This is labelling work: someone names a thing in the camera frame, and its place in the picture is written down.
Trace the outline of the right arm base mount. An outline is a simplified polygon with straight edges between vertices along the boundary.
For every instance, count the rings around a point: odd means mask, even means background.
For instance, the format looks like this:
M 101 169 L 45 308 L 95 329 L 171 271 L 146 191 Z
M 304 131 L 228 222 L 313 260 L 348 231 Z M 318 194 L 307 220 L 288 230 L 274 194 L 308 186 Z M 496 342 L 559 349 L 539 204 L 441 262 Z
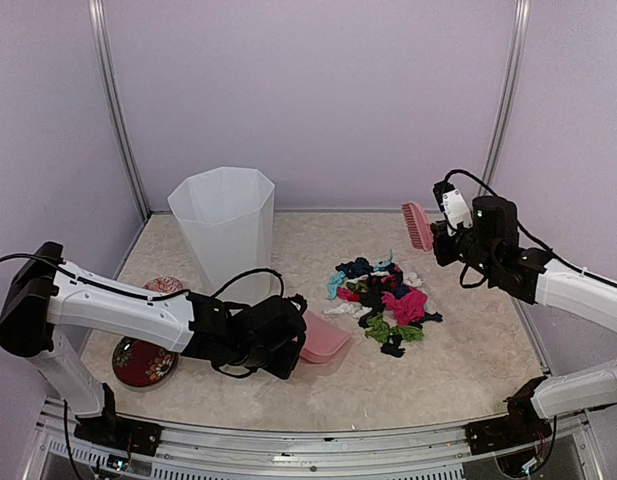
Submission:
M 533 378 L 505 400 L 507 413 L 487 420 L 468 423 L 465 435 L 472 455 L 505 450 L 550 437 L 549 420 L 536 413 L 531 397 L 546 376 Z

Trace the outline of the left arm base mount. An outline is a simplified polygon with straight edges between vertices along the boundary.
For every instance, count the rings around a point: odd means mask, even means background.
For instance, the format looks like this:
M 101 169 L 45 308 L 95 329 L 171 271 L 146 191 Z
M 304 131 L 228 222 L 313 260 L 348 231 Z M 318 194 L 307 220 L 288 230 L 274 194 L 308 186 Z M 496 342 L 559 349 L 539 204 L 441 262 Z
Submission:
M 163 427 L 159 424 L 122 417 L 117 414 L 113 391 L 102 385 L 103 407 L 94 416 L 76 415 L 74 434 L 78 439 L 128 454 L 156 455 Z

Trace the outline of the pink plastic dustpan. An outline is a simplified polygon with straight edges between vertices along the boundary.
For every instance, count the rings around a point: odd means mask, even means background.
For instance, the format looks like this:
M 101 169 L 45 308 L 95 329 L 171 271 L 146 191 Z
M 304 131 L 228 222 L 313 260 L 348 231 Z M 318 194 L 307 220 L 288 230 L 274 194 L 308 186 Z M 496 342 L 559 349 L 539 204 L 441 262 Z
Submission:
M 300 358 L 312 364 L 330 361 L 349 341 L 351 334 L 307 311 L 303 315 L 306 324 L 306 340 Z

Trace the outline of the pink hand brush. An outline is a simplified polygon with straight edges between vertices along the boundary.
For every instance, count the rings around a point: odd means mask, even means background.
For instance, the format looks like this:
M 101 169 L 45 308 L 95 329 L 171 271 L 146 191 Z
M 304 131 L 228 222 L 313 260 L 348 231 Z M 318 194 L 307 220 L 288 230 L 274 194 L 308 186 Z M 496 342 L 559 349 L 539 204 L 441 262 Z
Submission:
M 424 252 L 431 251 L 433 237 L 424 209 L 417 203 L 407 202 L 401 205 L 401 210 L 412 246 Z

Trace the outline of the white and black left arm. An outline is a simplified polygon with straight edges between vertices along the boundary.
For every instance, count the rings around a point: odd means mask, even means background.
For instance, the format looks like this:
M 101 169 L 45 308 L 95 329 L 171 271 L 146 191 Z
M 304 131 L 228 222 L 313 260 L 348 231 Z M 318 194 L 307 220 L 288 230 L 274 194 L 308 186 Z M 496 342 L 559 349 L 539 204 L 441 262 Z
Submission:
M 222 301 L 181 289 L 157 294 L 87 271 L 48 241 L 34 253 L 0 257 L 23 261 L 0 314 L 0 347 L 28 359 L 73 414 L 109 445 L 128 434 L 110 388 L 80 360 L 61 327 L 78 326 L 157 345 L 205 360 L 218 373 L 241 368 L 247 378 L 263 370 L 286 380 L 306 341 L 301 295 L 271 295 L 255 305 Z

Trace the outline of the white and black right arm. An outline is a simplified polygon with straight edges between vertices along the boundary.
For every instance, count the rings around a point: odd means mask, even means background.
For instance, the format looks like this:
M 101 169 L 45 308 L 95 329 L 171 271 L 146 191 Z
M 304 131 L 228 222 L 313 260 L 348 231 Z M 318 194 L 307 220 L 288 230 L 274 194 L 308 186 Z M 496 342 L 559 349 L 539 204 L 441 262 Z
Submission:
M 617 334 L 617 283 L 574 267 L 545 247 L 519 245 L 516 205 L 498 196 L 466 202 L 452 189 L 436 196 L 444 218 L 432 224 L 439 265 L 454 262 L 473 269 L 482 283 L 528 304 L 555 308 Z M 534 432 L 539 418 L 617 404 L 617 358 L 531 387 L 519 405 L 501 419 L 499 433 L 511 444 Z

